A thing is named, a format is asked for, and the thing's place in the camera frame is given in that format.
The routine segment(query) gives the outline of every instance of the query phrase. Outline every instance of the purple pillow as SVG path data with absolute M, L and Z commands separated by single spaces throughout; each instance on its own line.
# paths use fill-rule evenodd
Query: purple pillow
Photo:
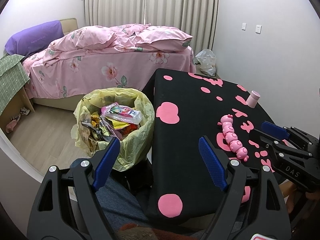
M 61 37 L 63 37 L 61 22 L 47 22 L 12 35 L 4 47 L 10 55 L 19 54 L 28 57 L 46 49 L 52 41 Z

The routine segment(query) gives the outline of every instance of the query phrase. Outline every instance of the curtain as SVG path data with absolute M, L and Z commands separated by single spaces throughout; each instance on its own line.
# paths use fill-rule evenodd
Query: curtain
M 84 0 L 86 25 L 143 23 L 145 0 Z
M 174 26 L 192 35 L 195 54 L 212 49 L 215 0 L 146 0 L 146 23 Z

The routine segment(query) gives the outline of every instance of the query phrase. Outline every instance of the silver bolt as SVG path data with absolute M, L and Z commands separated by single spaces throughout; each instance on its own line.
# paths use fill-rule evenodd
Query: silver bolt
M 237 160 L 231 160 L 230 163 L 231 163 L 232 166 L 238 166 L 239 165 L 239 162 Z
M 87 161 L 87 160 L 81 162 L 81 166 L 82 166 L 82 167 L 87 167 L 87 166 L 89 166 L 89 164 L 90 164 L 90 162 Z
M 263 168 L 263 170 L 266 171 L 266 172 L 270 171 L 270 167 L 267 166 L 267 165 L 263 165 L 262 168 Z
M 57 170 L 57 166 L 51 166 L 50 168 L 49 168 L 49 171 L 50 172 L 54 172 L 54 171 L 56 171 Z

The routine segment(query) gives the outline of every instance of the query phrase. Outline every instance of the blue gripper pad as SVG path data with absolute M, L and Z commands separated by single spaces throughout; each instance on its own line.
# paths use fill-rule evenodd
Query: blue gripper pad
M 204 137 L 199 139 L 198 147 L 214 185 L 224 191 L 228 187 L 228 184 L 226 182 L 225 170 L 222 164 Z
M 110 143 L 108 144 L 107 152 L 105 153 L 94 173 L 94 182 L 92 184 L 92 187 L 95 192 L 97 192 L 99 188 L 103 187 L 106 184 L 112 167 L 115 164 L 115 161 L 120 153 L 119 139 L 115 139 Z
M 284 140 L 289 138 L 289 134 L 287 133 L 286 129 L 270 122 L 263 122 L 261 124 L 261 131 L 277 138 L 278 140 Z

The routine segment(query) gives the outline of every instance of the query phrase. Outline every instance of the yellow trash bag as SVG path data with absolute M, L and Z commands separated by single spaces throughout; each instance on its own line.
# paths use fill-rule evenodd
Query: yellow trash bag
M 152 143 L 155 111 L 147 96 L 139 90 L 108 88 L 94 90 L 85 95 L 73 113 L 77 119 L 77 124 L 71 129 L 71 137 L 76 140 L 75 145 L 83 149 L 89 157 L 92 157 L 96 151 L 105 149 L 108 143 L 89 138 L 90 130 L 83 126 L 81 122 L 90 122 L 92 113 L 114 102 L 135 107 L 142 113 L 141 127 L 120 141 L 120 154 L 113 169 L 125 171 L 145 159 Z

